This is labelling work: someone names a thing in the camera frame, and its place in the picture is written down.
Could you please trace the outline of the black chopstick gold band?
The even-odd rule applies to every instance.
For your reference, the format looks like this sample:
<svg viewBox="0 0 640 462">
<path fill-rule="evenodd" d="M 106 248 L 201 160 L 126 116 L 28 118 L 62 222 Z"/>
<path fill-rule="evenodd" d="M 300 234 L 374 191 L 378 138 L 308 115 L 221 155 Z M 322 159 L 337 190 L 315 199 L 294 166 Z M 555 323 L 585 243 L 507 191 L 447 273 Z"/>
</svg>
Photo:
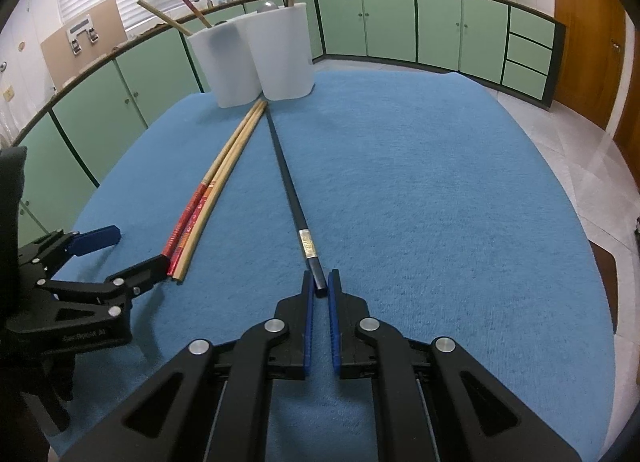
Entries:
<svg viewBox="0 0 640 462">
<path fill-rule="evenodd" d="M 307 225 L 302 204 L 300 204 L 299 202 L 293 178 L 291 176 L 290 170 L 288 169 L 288 162 L 286 162 L 278 132 L 276 126 L 274 125 L 269 109 L 266 110 L 266 118 L 270 131 L 271 141 L 273 144 L 273 150 L 276 154 L 283 187 L 285 190 L 286 198 L 288 199 L 288 206 L 290 207 L 290 211 L 293 217 L 293 222 L 299 240 L 300 248 L 302 249 L 306 265 L 312 274 L 312 278 L 314 278 L 314 294 L 316 294 L 316 297 L 326 297 L 328 295 L 326 276 L 324 275 L 319 260 L 319 255 L 317 253 L 316 247 L 314 246 L 314 240 L 312 240 L 312 235 Z"/>
</svg>

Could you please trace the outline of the green lower kitchen cabinets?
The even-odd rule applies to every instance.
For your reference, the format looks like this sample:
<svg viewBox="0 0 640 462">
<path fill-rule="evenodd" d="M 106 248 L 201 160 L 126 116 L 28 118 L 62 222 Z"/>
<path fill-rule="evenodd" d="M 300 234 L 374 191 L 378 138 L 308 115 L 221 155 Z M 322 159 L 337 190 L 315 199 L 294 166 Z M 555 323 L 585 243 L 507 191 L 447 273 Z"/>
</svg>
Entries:
<svg viewBox="0 0 640 462">
<path fill-rule="evenodd" d="M 299 0 L 314 61 L 454 71 L 549 107 L 561 22 L 506 0 Z M 30 150 L 18 240 L 72 226 L 126 150 L 182 98 L 208 84 L 186 33 L 157 26 L 114 48 L 58 90 L 17 135 Z"/>
</svg>

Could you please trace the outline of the blue table cloth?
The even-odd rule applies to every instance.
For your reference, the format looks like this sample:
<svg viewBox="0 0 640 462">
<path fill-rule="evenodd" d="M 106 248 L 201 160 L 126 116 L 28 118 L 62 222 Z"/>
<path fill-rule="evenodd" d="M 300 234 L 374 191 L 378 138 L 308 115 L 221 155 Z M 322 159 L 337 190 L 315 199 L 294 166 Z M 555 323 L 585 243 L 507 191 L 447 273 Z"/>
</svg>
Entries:
<svg viewBox="0 0 640 462">
<path fill-rule="evenodd" d="M 596 460 L 614 396 L 608 301 L 570 199 L 483 86 L 457 74 L 320 72 L 275 102 L 182 283 L 134 301 L 132 342 L 80 355 L 64 452 L 196 338 L 235 340 L 295 294 L 305 263 L 280 142 L 322 266 L 375 318 L 446 335 Z"/>
</svg>

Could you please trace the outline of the brown wooden stool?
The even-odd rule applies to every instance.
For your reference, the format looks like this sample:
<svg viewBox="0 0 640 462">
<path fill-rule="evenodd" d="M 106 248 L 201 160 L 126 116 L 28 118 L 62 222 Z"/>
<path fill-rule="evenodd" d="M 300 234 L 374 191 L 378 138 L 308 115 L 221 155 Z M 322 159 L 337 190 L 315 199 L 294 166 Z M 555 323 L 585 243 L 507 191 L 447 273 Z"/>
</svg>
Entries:
<svg viewBox="0 0 640 462">
<path fill-rule="evenodd" d="M 615 257 L 602 246 L 589 241 L 589 245 L 596 262 L 600 278 L 604 287 L 608 310 L 611 315 L 613 332 L 618 325 L 618 278 Z"/>
</svg>

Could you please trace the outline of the brown cardboard board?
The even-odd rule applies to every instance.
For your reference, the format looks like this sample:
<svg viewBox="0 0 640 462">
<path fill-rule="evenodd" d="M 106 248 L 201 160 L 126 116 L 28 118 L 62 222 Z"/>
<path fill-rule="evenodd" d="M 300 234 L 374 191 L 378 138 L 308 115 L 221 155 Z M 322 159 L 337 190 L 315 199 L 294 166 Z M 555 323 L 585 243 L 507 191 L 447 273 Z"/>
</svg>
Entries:
<svg viewBox="0 0 640 462">
<path fill-rule="evenodd" d="M 104 0 L 65 23 L 40 47 L 53 86 L 61 90 L 126 41 L 116 0 Z"/>
</svg>

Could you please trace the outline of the left white utensil holder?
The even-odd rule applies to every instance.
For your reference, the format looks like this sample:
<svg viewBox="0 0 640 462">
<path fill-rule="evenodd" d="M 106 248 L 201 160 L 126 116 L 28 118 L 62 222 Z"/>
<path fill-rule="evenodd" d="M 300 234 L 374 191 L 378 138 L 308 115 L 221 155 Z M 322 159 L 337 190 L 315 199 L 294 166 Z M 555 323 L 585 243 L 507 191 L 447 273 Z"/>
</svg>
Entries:
<svg viewBox="0 0 640 462">
<path fill-rule="evenodd" d="M 243 30 L 235 20 L 188 37 L 216 103 L 223 109 L 255 101 L 262 86 Z"/>
</svg>

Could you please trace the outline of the white utensil holder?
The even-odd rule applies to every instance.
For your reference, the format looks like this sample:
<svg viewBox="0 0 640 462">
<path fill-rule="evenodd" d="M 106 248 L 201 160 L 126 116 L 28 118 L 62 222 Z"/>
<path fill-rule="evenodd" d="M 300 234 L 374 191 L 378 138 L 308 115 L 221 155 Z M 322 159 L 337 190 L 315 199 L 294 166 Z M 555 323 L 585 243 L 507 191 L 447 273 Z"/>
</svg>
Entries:
<svg viewBox="0 0 640 462">
<path fill-rule="evenodd" d="M 255 101 L 262 86 L 243 30 L 235 20 L 188 37 L 216 103 L 223 109 Z"/>
<path fill-rule="evenodd" d="M 305 4 L 252 12 L 244 30 L 262 93 L 270 101 L 309 95 L 314 88 Z"/>
</svg>

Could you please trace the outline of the wooden chopstick in holder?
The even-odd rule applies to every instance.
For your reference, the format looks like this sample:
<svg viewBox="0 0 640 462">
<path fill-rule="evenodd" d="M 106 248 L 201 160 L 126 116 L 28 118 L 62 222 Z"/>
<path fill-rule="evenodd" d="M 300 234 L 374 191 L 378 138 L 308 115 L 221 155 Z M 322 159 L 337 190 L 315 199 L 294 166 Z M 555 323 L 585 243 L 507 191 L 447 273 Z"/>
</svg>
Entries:
<svg viewBox="0 0 640 462">
<path fill-rule="evenodd" d="M 172 28 L 176 29 L 178 32 L 180 32 L 184 36 L 190 37 L 193 35 L 193 33 L 189 31 L 185 26 L 180 24 L 175 19 L 169 17 L 168 14 L 165 14 L 163 11 L 155 8 L 145 0 L 137 0 L 137 4 L 143 9 L 145 9 L 146 11 L 149 11 L 151 14 L 154 14 L 155 17 L 165 22 L 168 26 L 171 26 Z"/>
</svg>

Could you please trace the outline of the right white utensil holder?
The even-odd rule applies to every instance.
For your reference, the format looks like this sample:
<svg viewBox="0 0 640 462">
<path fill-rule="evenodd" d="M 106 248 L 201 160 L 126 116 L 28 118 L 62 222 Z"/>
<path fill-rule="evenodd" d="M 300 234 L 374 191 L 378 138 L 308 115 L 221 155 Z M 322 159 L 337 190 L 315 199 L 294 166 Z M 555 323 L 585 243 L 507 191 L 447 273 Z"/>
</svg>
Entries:
<svg viewBox="0 0 640 462">
<path fill-rule="evenodd" d="M 314 88 L 305 4 L 252 12 L 244 30 L 262 93 L 270 101 L 309 95 Z"/>
</svg>

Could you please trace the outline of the metal spoon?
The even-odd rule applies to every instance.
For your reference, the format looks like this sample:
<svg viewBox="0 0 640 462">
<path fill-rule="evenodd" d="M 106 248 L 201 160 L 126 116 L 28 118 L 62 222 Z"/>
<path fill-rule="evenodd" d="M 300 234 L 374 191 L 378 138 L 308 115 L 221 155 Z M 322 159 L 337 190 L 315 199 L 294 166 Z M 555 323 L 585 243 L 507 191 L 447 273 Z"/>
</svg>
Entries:
<svg viewBox="0 0 640 462">
<path fill-rule="evenodd" d="M 273 11 L 278 9 L 279 9 L 279 6 L 275 2 L 272 2 L 271 0 L 266 0 L 265 2 L 260 3 L 258 5 L 256 11 L 258 12 L 258 14 L 261 14 L 262 12 Z"/>
</svg>

